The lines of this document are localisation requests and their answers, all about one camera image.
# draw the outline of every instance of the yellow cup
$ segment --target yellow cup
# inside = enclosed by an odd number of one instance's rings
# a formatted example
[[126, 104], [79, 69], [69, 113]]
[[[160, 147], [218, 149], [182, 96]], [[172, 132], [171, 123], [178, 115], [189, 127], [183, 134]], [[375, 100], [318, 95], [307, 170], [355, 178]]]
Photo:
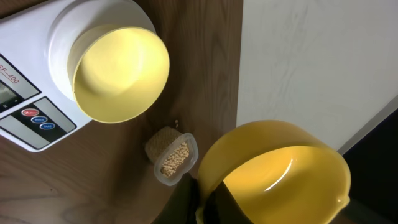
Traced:
[[304, 130], [258, 121], [207, 152], [198, 171], [202, 203], [222, 181], [255, 224], [321, 224], [348, 204], [351, 176], [341, 155]]
[[75, 101], [93, 120], [120, 123], [148, 109], [169, 74], [162, 40], [140, 27], [103, 25], [73, 44], [68, 75]]

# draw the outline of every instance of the scale control panel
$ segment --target scale control panel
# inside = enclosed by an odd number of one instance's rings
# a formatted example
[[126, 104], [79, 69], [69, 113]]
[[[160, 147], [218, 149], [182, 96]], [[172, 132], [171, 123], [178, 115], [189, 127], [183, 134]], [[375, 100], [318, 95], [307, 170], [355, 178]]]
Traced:
[[0, 55], [0, 128], [34, 149], [42, 149], [76, 129], [76, 125], [47, 97], [8, 114], [8, 110], [41, 91]]

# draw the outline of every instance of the button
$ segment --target button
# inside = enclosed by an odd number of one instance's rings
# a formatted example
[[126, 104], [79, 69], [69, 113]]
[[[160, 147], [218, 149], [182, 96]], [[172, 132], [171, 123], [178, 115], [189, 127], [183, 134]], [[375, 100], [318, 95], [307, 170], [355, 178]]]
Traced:
[[39, 115], [39, 111], [37, 109], [32, 109], [32, 108], [28, 108], [28, 109], [24, 109], [22, 111], [22, 115], [24, 116], [36, 116]]
[[41, 124], [47, 122], [48, 119], [45, 116], [36, 116], [31, 119], [31, 121], [35, 124]]
[[44, 123], [40, 125], [40, 128], [43, 130], [51, 130], [53, 128], [55, 128], [55, 124], [53, 123]]

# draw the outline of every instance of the red button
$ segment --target red button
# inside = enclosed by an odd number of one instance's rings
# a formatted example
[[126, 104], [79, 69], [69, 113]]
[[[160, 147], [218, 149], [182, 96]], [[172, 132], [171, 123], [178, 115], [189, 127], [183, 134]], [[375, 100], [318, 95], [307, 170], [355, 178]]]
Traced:
[[40, 112], [37, 109], [32, 109], [32, 108], [24, 109], [22, 111], [22, 115], [24, 115], [24, 116], [36, 116], [36, 115], [39, 115], [39, 113]]

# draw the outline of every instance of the wood grain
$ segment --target wood grain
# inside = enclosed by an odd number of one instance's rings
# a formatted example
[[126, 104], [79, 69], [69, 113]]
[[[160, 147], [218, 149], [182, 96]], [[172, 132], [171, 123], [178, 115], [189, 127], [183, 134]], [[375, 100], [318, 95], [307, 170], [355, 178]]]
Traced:
[[[0, 17], [39, 2], [0, 0]], [[144, 143], [177, 119], [201, 159], [235, 127], [243, 1], [137, 3], [170, 54], [159, 100], [130, 122], [91, 122], [37, 154], [0, 137], [0, 223], [150, 223], [173, 188], [155, 178]]]

